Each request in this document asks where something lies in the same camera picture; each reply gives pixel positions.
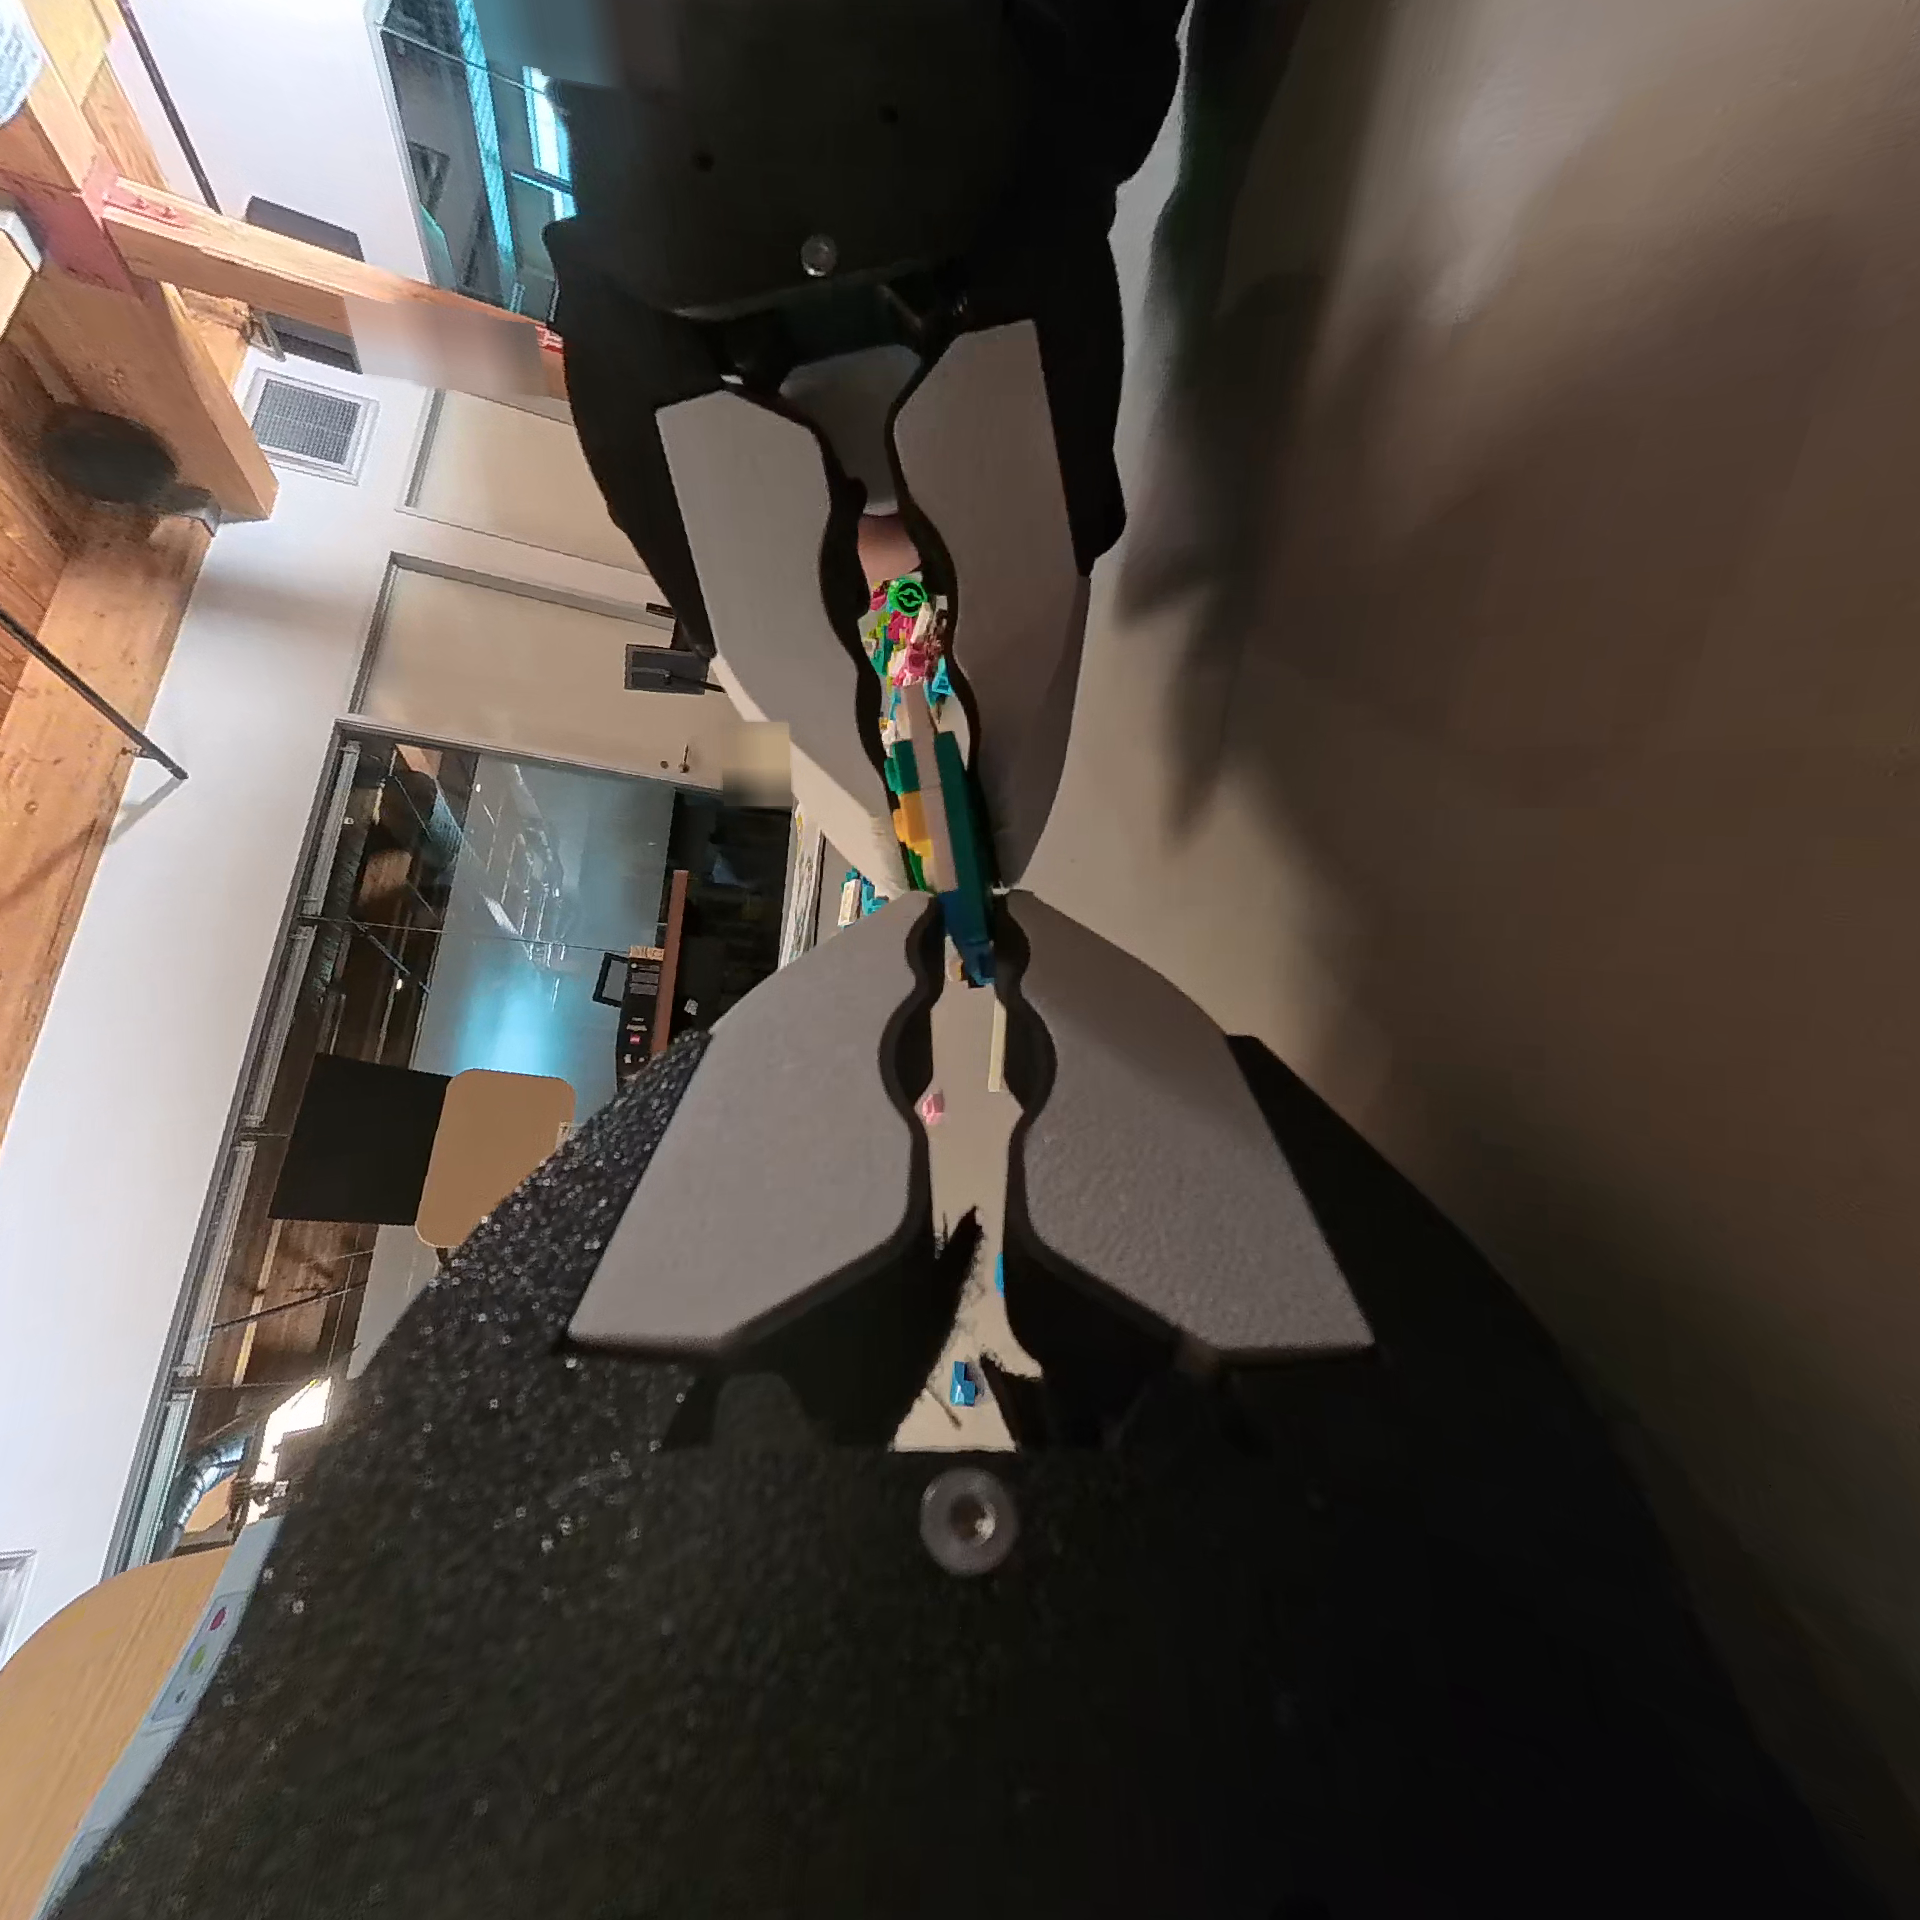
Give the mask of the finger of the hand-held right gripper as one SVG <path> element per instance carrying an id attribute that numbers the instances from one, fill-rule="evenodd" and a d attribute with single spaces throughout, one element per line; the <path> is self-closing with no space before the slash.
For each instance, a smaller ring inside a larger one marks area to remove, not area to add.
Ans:
<path id="1" fill-rule="evenodd" d="M 870 580 L 860 485 L 895 511 L 888 411 L 901 385 L 734 385 L 657 411 L 721 680 L 791 734 L 791 785 L 840 849 L 895 849 L 878 676 L 860 639 Z"/>
<path id="2" fill-rule="evenodd" d="M 954 576 L 972 773 L 999 883 L 1020 887 L 1062 788 L 1091 610 L 1033 320 L 960 334 L 901 400 L 895 456 Z"/>

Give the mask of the frosted window pane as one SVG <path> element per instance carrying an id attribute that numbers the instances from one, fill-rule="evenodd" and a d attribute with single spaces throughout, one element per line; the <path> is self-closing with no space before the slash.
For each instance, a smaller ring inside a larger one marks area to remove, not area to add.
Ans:
<path id="1" fill-rule="evenodd" d="M 642 573 L 609 516 L 573 426 L 543 411 L 459 392 L 435 397 L 405 508 L 478 537 Z"/>
<path id="2" fill-rule="evenodd" d="M 732 698 L 626 686 L 630 646 L 668 646 L 660 610 L 391 558 L 351 717 L 418 742 L 717 788 Z"/>

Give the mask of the tan chair back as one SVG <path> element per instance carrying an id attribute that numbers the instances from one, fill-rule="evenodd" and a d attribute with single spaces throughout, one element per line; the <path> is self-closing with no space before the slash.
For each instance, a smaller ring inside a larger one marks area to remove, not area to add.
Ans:
<path id="1" fill-rule="evenodd" d="M 446 1080 L 414 1230 L 454 1251 L 573 1133 L 565 1078 L 466 1067 Z"/>

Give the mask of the wall vent grille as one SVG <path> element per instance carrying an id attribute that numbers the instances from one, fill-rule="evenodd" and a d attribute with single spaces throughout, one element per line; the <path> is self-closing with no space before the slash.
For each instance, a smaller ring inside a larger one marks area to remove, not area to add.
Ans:
<path id="1" fill-rule="evenodd" d="M 352 487 L 364 480 L 378 402 L 259 365 L 244 415 L 271 463 Z"/>

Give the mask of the round wooden table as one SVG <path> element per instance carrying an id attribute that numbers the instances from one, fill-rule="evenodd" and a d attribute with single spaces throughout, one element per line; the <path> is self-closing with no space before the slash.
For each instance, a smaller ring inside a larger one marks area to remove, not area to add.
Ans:
<path id="1" fill-rule="evenodd" d="M 231 1548 L 125 1571 L 4 1670 L 4 1916 L 41 1916 L 192 1719 L 267 1566 L 279 1522 Z"/>

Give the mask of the wooden beam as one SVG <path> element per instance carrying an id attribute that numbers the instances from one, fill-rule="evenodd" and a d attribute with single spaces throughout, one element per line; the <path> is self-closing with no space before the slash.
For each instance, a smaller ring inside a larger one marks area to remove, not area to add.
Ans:
<path id="1" fill-rule="evenodd" d="M 539 351 L 543 390 L 565 397 L 561 341 L 539 320 L 254 230 L 173 194 L 142 188 L 113 238 L 132 270 L 217 301 L 243 301 L 333 334 L 364 306 L 501 325 Z"/>

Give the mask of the multicoloured toy brick assembly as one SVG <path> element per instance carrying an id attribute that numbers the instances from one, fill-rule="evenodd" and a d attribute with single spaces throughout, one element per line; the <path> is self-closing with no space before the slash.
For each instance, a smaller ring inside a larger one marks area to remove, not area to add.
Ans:
<path id="1" fill-rule="evenodd" d="M 888 791 L 906 875 L 938 897 L 963 981 L 987 991 L 996 984 L 996 905 L 963 742 L 931 717 L 920 686 L 906 689 L 899 725 L 882 725 L 882 764 L 901 737 L 920 769 L 919 794 Z"/>

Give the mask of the black round fixture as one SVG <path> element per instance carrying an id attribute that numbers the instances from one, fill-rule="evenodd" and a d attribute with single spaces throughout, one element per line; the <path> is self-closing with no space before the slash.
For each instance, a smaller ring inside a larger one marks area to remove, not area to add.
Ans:
<path id="1" fill-rule="evenodd" d="M 66 406 L 40 430 L 40 463 L 86 500 L 149 521 L 199 521 L 219 529 L 223 511 L 180 476 L 171 447 L 142 423 Z"/>

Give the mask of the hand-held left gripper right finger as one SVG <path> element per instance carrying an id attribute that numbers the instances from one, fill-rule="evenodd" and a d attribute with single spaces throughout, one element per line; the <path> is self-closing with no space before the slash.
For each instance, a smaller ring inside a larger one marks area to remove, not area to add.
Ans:
<path id="1" fill-rule="evenodd" d="M 1213 1363 L 1372 1349 L 1221 1026 L 1033 891 L 1001 939 L 1016 1249 Z"/>

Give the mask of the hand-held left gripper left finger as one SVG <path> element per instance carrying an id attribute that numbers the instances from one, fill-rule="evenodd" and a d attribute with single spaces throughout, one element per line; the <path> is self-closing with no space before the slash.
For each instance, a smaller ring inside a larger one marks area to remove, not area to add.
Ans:
<path id="1" fill-rule="evenodd" d="M 931 1251 L 945 926 L 888 902 L 725 1011 L 568 1324 L 580 1349 L 717 1358 Z"/>

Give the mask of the black metal rod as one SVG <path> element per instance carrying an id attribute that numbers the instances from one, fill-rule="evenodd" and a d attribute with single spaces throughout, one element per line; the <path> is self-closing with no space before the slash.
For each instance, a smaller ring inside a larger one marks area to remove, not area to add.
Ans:
<path id="1" fill-rule="evenodd" d="M 97 717 L 102 723 L 107 723 L 107 730 L 113 734 L 122 734 L 122 742 L 127 742 L 133 749 L 133 756 L 142 761 L 157 764 L 171 781 L 184 785 L 189 781 L 189 770 L 167 756 L 157 742 L 146 737 L 146 733 L 142 725 L 133 725 L 122 709 L 113 709 L 96 686 L 86 684 L 86 676 L 78 676 L 71 665 L 66 665 L 24 622 L 15 622 L 9 610 L 4 610 L 4 632 L 8 637 L 26 654 L 26 660 L 33 660 L 36 665 L 41 665 L 41 674 L 49 674 L 60 686 L 66 686 L 71 695 L 78 695 L 92 717 Z"/>

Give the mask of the shiny metal pipe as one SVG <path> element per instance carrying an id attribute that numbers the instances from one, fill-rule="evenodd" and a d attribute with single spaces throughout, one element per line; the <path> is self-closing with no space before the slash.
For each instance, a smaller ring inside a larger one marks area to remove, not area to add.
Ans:
<path id="1" fill-rule="evenodd" d="M 324 1407 L 295 1402 L 219 1426 L 180 1468 L 159 1509 L 154 1559 L 231 1546 L 243 1527 L 284 1515 L 324 1435 Z"/>

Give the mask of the red metal bracket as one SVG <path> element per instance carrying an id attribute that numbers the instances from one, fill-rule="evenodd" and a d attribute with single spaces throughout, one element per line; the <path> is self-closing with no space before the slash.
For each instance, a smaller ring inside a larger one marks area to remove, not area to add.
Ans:
<path id="1" fill-rule="evenodd" d="M 113 294 L 138 292 L 138 276 L 113 238 L 117 217 L 138 210 L 138 190 L 142 182 L 132 182 L 103 148 L 96 152 L 78 194 L 78 252 L 69 276 Z"/>

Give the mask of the teal glass window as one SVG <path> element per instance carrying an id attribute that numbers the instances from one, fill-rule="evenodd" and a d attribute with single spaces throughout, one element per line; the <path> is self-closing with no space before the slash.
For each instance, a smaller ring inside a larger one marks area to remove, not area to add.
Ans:
<path id="1" fill-rule="evenodd" d="M 528 5 L 378 5 L 378 46 L 439 289 L 549 325 L 573 152 Z"/>

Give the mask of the black box on wall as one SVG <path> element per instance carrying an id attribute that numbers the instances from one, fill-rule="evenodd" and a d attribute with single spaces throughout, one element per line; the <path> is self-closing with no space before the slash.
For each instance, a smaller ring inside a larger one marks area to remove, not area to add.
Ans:
<path id="1" fill-rule="evenodd" d="M 295 205 L 280 205 L 280 203 L 253 196 L 244 205 L 244 219 L 254 230 L 295 238 L 302 244 L 314 244 L 314 247 L 324 247 L 324 252 L 333 252 L 333 254 L 342 254 L 352 260 L 366 258 L 359 233 L 342 230 L 336 222 L 324 222 L 324 219 L 302 213 Z"/>

